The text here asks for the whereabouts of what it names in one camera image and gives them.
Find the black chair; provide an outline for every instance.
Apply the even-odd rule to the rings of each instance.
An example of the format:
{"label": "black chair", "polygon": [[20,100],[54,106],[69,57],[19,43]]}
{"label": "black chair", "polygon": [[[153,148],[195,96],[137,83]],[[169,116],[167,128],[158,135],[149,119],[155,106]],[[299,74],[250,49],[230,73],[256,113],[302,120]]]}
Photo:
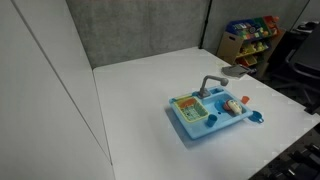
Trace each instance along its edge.
{"label": "black chair", "polygon": [[295,151],[289,153],[290,159],[287,161],[278,160],[271,162],[269,166],[271,174],[269,180],[319,180],[320,179],[320,150],[319,146],[310,144],[305,146],[302,152]]}
{"label": "black chair", "polygon": [[298,50],[292,50],[286,62],[271,74],[272,78],[286,81],[275,89],[298,88],[307,100],[307,111],[314,114],[320,106],[320,99],[312,99],[310,92],[320,95],[320,26],[308,36]]}

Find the blue cup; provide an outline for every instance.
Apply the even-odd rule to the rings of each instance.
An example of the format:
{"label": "blue cup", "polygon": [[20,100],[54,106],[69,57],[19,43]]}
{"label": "blue cup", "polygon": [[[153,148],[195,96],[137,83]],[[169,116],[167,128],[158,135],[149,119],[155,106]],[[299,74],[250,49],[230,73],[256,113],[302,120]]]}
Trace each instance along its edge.
{"label": "blue cup", "polygon": [[259,113],[258,111],[253,111],[253,114],[251,116],[249,116],[248,118],[252,122],[256,122],[256,123],[263,123],[264,122],[261,113]]}
{"label": "blue cup", "polygon": [[212,127],[217,122],[217,120],[218,120],[217,116],[210,114],[206,124],[207,126]]}

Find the floor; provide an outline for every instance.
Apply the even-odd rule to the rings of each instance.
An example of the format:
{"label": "floor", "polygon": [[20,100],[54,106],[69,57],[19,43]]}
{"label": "floor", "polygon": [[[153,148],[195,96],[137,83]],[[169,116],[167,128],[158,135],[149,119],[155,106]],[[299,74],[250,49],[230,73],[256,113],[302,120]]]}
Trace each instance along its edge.
{"label": "floor", "polygon": [[[268,74],[266,74],[266,76],[263,78],[263,80],[261,82],[270,86],[271,88],[283,83],[279,80],[275,80],[275,79],[271,80],[270,76]],[[304,104],[306,102],[304,97],[300,96],[300,93],[294,88],[280,89],[279,92],[286,95],[287,97],[295,100],[296,102],[298,102],[300,104]],[[312,95],[312,98],[319,98],[319,97],[317,95]],[[316,113],[320,115],[320,108],[317,109]],[[279,160],[279,158],[282,160],[285,160],[285,161],[288,160],[289,153],[297,151],[297,150],[302,151],[305,149],[304,146],[309,145],[310,143],[313,143],[313,144],[320,146],[320,134],[318,132],[316,132],[314,129],[307,132],[303,137],[301,137],[294,144],[292,144],[289,148],[287,148],[284,152],[282,152],[278,157],[276,157],[271,163]],[[268,176],[269,174],[270,174],[270,169],[267,165],[264,168],[262,168],[258,173],[256,173],[253,177],[251,177],[250,179],[252,179],[252,180],[265,179],[265,177]]]}

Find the toy shelf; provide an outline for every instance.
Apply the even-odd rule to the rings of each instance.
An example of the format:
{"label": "toy shelf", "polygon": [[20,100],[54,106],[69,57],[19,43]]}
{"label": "toy shelf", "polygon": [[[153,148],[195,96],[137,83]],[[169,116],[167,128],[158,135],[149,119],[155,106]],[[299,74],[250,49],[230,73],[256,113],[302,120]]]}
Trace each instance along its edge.
{"label": "toy shelf", "polygon": [[223,33],[217,56],[231,65],[239,63],[256,68],[255,77],[261,78],[285,32],[276,26],[274,19],[265,16],[231,21]]}

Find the sink basin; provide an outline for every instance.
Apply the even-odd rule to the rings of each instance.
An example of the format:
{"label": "sink basin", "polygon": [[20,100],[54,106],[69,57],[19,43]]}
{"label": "sink basin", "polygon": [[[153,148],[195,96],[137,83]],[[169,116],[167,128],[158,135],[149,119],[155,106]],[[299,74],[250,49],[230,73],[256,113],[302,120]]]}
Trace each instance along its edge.
{"label": "sink basin", "polygon": [[[192,139],[197,139],[219,129],[225,128],[253,114],[241,101],[222,86],[208,88],[210,96],[200,99],[197,92],[170,99],[169,103]],[[234,99],[242,107],[242,114],[235,115],[225,111],[223,105]],[[208,116],[214,115],[217,120],[208,126]]]}

